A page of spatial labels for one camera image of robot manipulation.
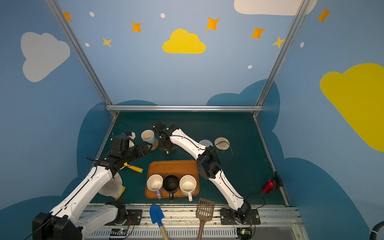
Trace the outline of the light blue mug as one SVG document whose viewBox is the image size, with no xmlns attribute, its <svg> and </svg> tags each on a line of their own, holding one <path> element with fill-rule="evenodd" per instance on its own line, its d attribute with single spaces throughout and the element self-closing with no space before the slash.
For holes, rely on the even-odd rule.
<svg viewBox="0 0 384 240">
<path fill-rule="evenodd" d="M 152 148 L 156 144 L 156 138 L 155 133 L 152 130 L 145 130 L 141 133 L 142 140 L 147 144 L 150 145 Z"/>
</svg>

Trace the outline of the grey woven round coaster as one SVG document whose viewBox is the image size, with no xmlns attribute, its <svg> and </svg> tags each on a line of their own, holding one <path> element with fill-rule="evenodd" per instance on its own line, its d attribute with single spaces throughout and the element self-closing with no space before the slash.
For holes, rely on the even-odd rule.
<svg viewBox="0 0 384 240">
<path fill-rule="evenodd" d="M 199 144 L 203 145 L 203 146 L 205 146 L 207 148 L 214 146 L 214 144 L 210 140 L 206 140 L 206 139 L 199 141 Z"/>
</svg>

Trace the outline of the lavender mug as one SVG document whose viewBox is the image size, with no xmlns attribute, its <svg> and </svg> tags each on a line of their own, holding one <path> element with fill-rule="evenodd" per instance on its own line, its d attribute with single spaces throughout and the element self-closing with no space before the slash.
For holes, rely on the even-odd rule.
<svg viewBox="0 0 384 240">
<path fill-rule="evenodd" d="M 158 199 L 161 199 L 164 190 L 163 177 L 158 174 L 151 175 L 147 180 L 147 188 L 156 194 Z"/>
</svg>

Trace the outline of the multicolour woven round coaster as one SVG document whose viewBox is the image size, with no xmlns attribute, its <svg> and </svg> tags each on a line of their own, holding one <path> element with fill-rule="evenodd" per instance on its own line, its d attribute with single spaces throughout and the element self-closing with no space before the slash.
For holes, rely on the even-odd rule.
<svg viewBox="0 0 384 240">
<path fill-rule="evenodd" d="M 224 137 L 219 137 L 217 139 L 215 139 L 215 147 L 219 150 L 222 150 L 222 151 L 226 151 L 230 148 L 230 142 L 228 139 L 224 138 Z"/>
</svg>

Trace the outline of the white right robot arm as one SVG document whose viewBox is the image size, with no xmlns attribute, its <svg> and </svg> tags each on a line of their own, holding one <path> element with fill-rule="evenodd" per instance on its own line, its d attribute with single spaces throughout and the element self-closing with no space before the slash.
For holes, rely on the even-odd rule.
<svg viewBox="0 0 384 240">
<path fill-rule="evenodd" d="M 196 160 L 199 175 L 218 188 L 238 223 L 244 224 L 248 220 L 251 205 L 226 177 L 215 147 L 199 144 L 174 124 L 166 126 L 158 122 L 153 125 L 153 130 L 158 134 L 164 152 L 172 153 L 179 146 Z"/>
</svg>

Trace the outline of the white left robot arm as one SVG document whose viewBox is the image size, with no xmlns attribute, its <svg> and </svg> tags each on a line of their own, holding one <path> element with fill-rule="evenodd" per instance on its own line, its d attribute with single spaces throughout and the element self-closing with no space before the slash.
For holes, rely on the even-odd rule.
<svg viewBox="0 0 384 240">
<path fill-rule="evenodd" d="M 125 207 L 111 202 L 85 220 L 81 213 L 100 189 L 124 166 L 151 152 L 153 145 L 136 144 L 131 135 L 114 137 L 108 153 L 95 161 L 84 180 L 49 213 L 39 213 L 32 222 L 34 240 L 84 240 L 103 225 L 125 215 Z"/>
</svg>

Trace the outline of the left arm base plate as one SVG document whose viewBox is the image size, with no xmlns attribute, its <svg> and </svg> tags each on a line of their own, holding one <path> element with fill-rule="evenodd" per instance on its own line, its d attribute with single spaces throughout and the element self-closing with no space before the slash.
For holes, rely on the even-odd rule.
<svg viewBox="0 0 384 240">
<path fill-rule="evenodd" d="M 130 226 L 139 225 L 142 218 L 142 210 L 125 210 L 119 211 L 117 217 L 112 222 L 106 224 L 106 226 Z"/>
</svg>

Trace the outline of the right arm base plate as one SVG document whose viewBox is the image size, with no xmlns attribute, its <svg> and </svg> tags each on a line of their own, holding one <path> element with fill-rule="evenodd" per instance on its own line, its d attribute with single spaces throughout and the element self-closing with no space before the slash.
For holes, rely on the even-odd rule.
<svg viewBox="0 0 384 240">
<path fill-rule="evenodd" d="M 251 209 L 244 221 L 237 220 L 231 209 L 221 208 L 220 219 L 222 225 L 260 225 L 261 219 L 256 209 Z"/>
</svg>

